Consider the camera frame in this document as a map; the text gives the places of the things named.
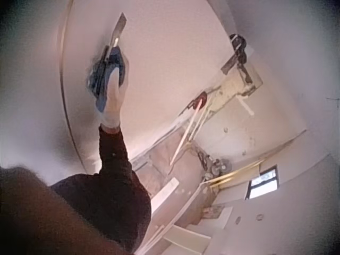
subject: person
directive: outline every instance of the person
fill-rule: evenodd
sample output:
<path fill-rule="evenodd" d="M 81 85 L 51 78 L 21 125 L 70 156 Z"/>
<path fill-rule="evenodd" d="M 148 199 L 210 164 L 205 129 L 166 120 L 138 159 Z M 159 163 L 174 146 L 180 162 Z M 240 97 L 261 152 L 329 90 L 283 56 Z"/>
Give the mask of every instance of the person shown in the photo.
<path fill-rule="evenodd" d="M 16 240 L 22 244 L 17 248 L 41 254 L 127 254 L 140 246 L 151 202 L 132 170 L 120 128 L 129 82 L 129 63 L 120 54 L 122 84 L 119 68 L 105 74 L 106 99 L 99 111 L 101 170 L 70 176 L 48 188 L 23 168 L 1 169 L 1 224 L 7 230 L 2 241 Z"/>

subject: window frame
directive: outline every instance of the window frame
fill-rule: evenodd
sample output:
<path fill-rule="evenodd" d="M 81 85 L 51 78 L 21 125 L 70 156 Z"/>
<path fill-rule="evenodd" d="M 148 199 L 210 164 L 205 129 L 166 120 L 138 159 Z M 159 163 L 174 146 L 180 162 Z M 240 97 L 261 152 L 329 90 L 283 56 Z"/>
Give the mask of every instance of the window frame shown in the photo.
<path fill-rule="evenodd" d="M 268 172 L 271 172 L 271 171 L 273 171 L 273 170 L 275 170 L 275 177 L 273 177 L 273 178 L 270 178 L 270 179 L 268 179 L 268 180 L 265 180 L 265 181 L 263 181 L 263 182 L 261 182 L 261 183 L 259 183 L 259 184 L 254 185 L 254 186 L 251 186 L 252 180 L 249 181 L 248 189 L 247 189 L 247 192 L 246 192 L 246 195 L 245 195 L 245 200 L 249 200 L 249 199 L 250 199 L 249 197 L 250 197 L 250 193 L 251 193 L 251 190 L 252 190 L 252 189 L 261 187 L 261 186 L 263 186 L 263 185 L 265 185 L 265 184 L 267 184 L 267 183 L 269 183 L 269 182 L 272 182 L 273 180 L 276 180 L 277 188 L 279 188 L 279 177 L 278 177 L 277 165 L 272 166 L 271 168 L 269 168 L 269 169 L 267 169 L 267 170 L 261 172 L 259 176 L 265 175 L 265 174 L 267 174 Z"/>

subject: scraper blade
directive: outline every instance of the scraper blade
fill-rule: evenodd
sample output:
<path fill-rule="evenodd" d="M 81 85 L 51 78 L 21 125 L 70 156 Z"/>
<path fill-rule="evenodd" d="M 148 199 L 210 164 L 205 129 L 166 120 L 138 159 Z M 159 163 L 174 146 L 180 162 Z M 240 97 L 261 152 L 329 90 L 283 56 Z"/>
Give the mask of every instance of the scraper blade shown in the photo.
<path fill-rule="evenodd" d="M 123 32 L 125 25 L 126 25 L 126 17 L 124 13 L 122 13 L 112 32 L 110 48 L 116 47 L 118 45 L 119 38 Z"/>

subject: window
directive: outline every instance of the window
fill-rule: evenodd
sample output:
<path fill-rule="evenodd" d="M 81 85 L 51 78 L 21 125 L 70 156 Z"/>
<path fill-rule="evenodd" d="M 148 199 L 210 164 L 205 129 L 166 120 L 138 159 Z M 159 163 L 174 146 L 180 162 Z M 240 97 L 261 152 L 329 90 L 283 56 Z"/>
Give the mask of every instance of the window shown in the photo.
<path fill-rule="evenodd" d="M 259 177 L 252 179 L 249 182 L 245 199 L 256 198 L 268 192 L 277 190 L 278 186 L 277 166 L 273 166 L 262 172 Z"/>

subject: white wall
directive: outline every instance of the white wall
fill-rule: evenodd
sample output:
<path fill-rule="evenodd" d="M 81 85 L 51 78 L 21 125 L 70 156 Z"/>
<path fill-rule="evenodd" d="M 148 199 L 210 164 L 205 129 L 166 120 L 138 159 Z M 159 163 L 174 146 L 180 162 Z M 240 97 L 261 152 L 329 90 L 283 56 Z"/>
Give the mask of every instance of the white wall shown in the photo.
<path fill-rule="evenodd" d="M 196 138 L 198 145 L 214 158 L 231 160 L 234 169 L 240 162 L 273 149 L 304 130 L 303 125 L 295 125 L 286 114 L 267 84 L 245 102 L 254 116 L 234 98 L 204 124 Z"/>
<path fill-rule="evenodd" d="M 261 164 L 261 171 L 277 165 L 279 183 L 283 184 L 304 173 L 327 155 L 327 151 L 316 143 L 313 134 L 304 132 L 294 142 Z M 214 203 L 225 203 L 244 199 L 248 182 L 220 191 Z"/>
<path fill-rule="evenodd" d="M 220 254 L 329 254 L 339 237 L 338 173 L 328 156 L 274 192 L 228 203 L 233 212 Z"/>
<path fill-rule="evenodd" d="M 339 111 L 327 99 L 339 98 L 338 7 L 319 0 L 226 3 L 237 32 L 292 96 L 317 143 L 338 160 Z"/>

